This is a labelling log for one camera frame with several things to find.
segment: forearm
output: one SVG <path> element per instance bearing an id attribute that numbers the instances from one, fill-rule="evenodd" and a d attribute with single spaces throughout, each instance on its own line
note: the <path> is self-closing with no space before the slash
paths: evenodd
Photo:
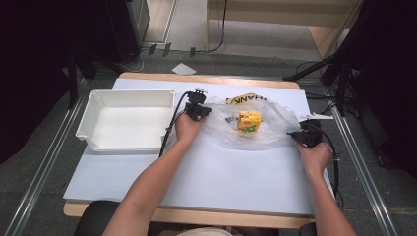
<path id="1" fill-rule="evenodd" d="M 177 142 L 138 176 L 103 235 L 147 235 L 153 214 L 190 145 L 191 142 Z"/>
<path id="2" fill-rule="evenodd" d="M 122 204 L 129 204 L 140 214 L 152 217 L 191 143 L 178 142 L 150 165 L 134 182 Z"/>
<path id="3" fill-rule="evenodd" d="M 356 235 L 328 189 L 323 176 L 310 177 L 318 235 Z"/>

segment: white bin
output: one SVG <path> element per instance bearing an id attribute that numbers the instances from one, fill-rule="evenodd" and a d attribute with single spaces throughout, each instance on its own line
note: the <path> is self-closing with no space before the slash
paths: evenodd
<path id="1" fill-rule="evenodd" d="M 174 97 L 173 90 L 93 90 L 76 136 L 95 151 L 158 153 Z"/>

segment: white table surface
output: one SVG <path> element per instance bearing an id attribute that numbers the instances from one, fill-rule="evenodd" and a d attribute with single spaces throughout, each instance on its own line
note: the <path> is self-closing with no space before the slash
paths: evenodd
<path id="1" fill-rule="evenodd" d="M 130 79 L 117 79 L 113 89 L 174 89 L 177 102 L 182 93 L 195 87 L 208 90 L 208 99 L 254 92 L 290 107 L 299 119 L 310 113 L 305 93 L 297 89 Z M 310 186 L 293 144 L 288 139 L 271 149 L 237 150 L 221 147 L 212 136 L 200 133 L 161 205 L 313 214 Z M 86 147 L 64 199 L 121 201 L 136 177 L 156 159 L 157 154 L 94 152 Z M 330 188 L 326 171 L 324 175 Z"/>

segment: clear plastic bag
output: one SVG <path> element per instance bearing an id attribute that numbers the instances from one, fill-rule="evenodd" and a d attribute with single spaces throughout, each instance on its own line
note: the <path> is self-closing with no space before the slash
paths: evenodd
<path id="1" fill-rule="evenodd" d="M 276 148 L 278 142 L 290 139 L 289 132 L 299 131 L 300 124 L 289 108 L 269 100 L 251 100 L 241 104 L 221 104 L 219 99 L 205 103 L 212 108 L 202 132 L 211 136 L 225 148 L 261 150 Z M 240 111 L 261 112 L 261 125 L 257 133 L 237 130 Z"/>

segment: black controller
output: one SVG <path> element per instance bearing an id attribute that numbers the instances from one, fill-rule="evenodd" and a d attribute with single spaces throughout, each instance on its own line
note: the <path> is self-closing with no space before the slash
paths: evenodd
<path id="1" fill-rule="evenodd" d="M 206 96 L 204 95 L 204 91 L 196 88 L 196 91 L 191 91 L 188 94 L 189 102 L 185 103 L 184 111 L 195 121 L 208 116 L 212 112 L 212 109 L 211 107 L 203 106 L 205 100 Z"/>
<path id="2" fill-rule="evenodd" d="M 300 122 L 302 131 L 288 133 L 292 139 L 307 148 L 312 148 L 323 141 L 323 131 L 319 120 L 305 120 Z"/>

